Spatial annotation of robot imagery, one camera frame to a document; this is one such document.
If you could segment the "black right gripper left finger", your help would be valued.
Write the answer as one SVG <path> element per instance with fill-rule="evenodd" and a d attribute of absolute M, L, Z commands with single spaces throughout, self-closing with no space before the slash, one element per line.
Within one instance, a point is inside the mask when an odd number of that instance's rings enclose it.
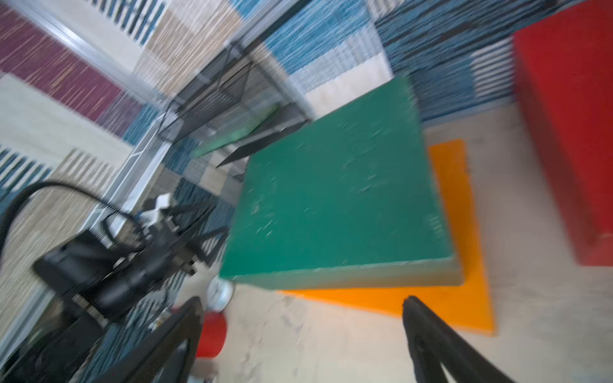
<path fill-rule="evenodd" d="M 201 301 L 192 297 L 97 381 L 188 381 L 203 322 Z"/>

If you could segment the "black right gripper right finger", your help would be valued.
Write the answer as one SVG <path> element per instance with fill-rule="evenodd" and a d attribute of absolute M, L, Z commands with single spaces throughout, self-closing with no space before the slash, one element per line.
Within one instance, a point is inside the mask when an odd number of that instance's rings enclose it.
<path fill-rule="evenodd" d="M 447 382 L 445 372 L 456 382 L 512 381 L 418 297 L 404 301 L 402 322 L 417 382 Z"/>

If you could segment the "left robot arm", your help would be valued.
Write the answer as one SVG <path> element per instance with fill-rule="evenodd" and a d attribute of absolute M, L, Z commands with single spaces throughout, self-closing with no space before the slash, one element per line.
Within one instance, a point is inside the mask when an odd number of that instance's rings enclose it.
<path fill-rule="evenodd" d="M 144 223 L 129 212 L 139 241 L 106 246 L 84 230 L 33 263 L 35 274 L 62 300 L 60 316 L 27 338 L 4 365 L 4 382 L 67 382 L 91 350 L 148 294 L 174 274 L 211 265 L 228 227 L 204 231 L 214 212 L 209 202 L 163 207 Z M 103 382 L 186 382 L 196 360 L 204 308 L 190 298 L 101 376 Z"/>

